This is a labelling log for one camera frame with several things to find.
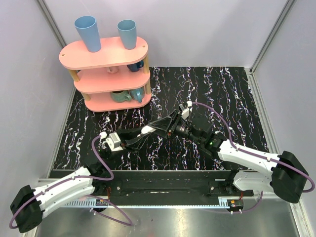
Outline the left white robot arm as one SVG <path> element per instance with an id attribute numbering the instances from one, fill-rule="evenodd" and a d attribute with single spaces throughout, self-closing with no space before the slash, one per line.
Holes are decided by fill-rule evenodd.
<path id="1" fill-rule="evenodd" d="M 97 158 L 92 164 L 80 167 L 73 173 L 44 186 L 22 187 L 10 205 L 12 218 L 10 229 L 26 233 L 37 227 L 56 209 L 81 197 L 92 195 L 98 198 L 110 193 L 107 183 L 114 179 L 114 173 L 101 157 L 96 148 L 97 141 L 105 141 L 106 156 L 116 155 L 124 150 L 141 148 L 147 137 L 156 129 L 146 125 L 137 129 L 118 130 L 107 134 L 101 132 L 92 142 L 91 147 Z"/>

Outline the white earbud charging case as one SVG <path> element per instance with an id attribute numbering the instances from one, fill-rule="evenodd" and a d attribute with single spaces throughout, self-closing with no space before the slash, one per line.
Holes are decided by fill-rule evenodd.
<path id="1" fill-rule="evenodd" d="M 144 126 L 144 127 L 141 129 L 140 135 L 145 135 L 145 134 L 153 133 L 155 130 L 156 130 L 155 128 L 152 128 L 152 127 L 150 127 L 149 125 L 146 125 L 146 126 Z"/>

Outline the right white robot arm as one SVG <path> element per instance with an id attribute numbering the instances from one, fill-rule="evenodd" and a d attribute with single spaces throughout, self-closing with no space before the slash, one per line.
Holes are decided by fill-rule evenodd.
<path id="1" fill-rule="evenodd" d="M 224 183 L 228 195 L 235 196 L 247 190 L 273 192 L 284 201 L 298 203 L 308 172 L 293 153 L 271 154 L 236 144 L 221 133 L 213 132 L 206 120 L 188 121 L 188 116 L 188 111 L 174 111 L 150 122 L 141 132 L 165 138 L 177 135 L 198 144 L 205 155 L 249 168 L 248 171 L 238 171 L 233 179 Z"/>

